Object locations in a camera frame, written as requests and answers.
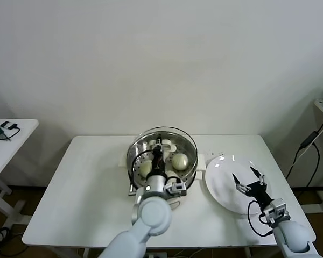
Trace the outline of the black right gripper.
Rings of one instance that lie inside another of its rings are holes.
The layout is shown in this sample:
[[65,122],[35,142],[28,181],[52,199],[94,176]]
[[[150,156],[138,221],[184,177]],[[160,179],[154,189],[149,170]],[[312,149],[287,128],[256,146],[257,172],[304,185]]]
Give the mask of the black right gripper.
[[238,191],[246,191],[245,195],[248,197],[253,197],[261,209],[265,209],[273,199],[266,192],[267,183],[265,181],[265,175],[261,174],[257,169],[250,167],[254,175],[258,178],[258,181],[253,182],[249,185],[242,184],[239,179],[232,174],[236,189]]

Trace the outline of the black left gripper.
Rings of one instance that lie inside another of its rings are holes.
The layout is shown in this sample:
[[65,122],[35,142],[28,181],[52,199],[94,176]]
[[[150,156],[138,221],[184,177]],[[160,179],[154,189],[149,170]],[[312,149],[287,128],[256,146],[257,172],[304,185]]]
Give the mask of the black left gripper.
[[158,137],[155,140],[151,141],[151,150],[152,150],[152,163],[151,163],[151,171],[150,176],[153,175],[160,175],[160,176],[166,176],[165,172],[165,162],[163,157],[163,139],[162,137]]

